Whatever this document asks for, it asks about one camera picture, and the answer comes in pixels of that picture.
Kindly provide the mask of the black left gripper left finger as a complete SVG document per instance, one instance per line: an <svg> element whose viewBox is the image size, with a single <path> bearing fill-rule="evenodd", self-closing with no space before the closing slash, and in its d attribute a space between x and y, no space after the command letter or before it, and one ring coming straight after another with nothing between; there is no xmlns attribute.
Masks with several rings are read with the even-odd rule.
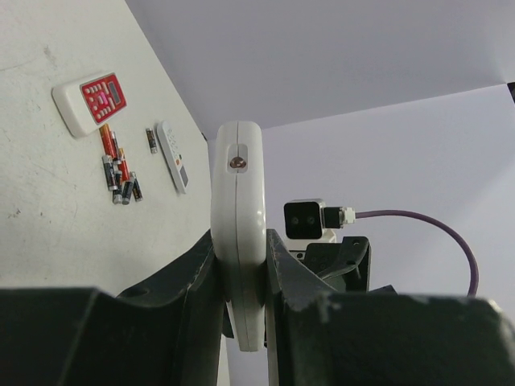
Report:
<svg viewBox="0 0 515 386"><path fill-rule="evenodd" d="M4 385L214 385L224 301L212 238L118 296L3 289Z"/></svg>

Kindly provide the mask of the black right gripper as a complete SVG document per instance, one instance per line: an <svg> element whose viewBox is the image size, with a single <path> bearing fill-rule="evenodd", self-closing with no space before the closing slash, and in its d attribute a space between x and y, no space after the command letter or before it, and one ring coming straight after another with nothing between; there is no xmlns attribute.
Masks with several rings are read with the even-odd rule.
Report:
<svg viewBox="0 0 515 386"><path fill-rule="evenodd" d="M371 245L364 236L336 236L320 240L287 240L290 254L339 292L392 293L391 285L369 288Z"/></svg>

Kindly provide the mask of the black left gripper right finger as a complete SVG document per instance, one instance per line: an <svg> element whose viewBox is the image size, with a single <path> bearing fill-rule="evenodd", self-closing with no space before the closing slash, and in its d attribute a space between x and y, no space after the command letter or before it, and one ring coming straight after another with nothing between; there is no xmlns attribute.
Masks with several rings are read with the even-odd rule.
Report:
<svg viewBox="0 0 515 386"><path fill-rule="evenodd" d="M339 293L267 232L272 385L511 385L514 327L491 300Z"/></svg>

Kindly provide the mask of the white grey remote control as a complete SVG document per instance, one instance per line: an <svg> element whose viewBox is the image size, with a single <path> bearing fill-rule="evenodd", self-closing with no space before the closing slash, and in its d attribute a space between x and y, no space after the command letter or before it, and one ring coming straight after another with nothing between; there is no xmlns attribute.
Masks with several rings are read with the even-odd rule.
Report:
<svg viewBox="0 0 515 386"><path fill-rule="evenodd" d="M219 261L229 321L243 352L265 338L266 205L261 128L223 124L212 172L212 244Z"/></svg>

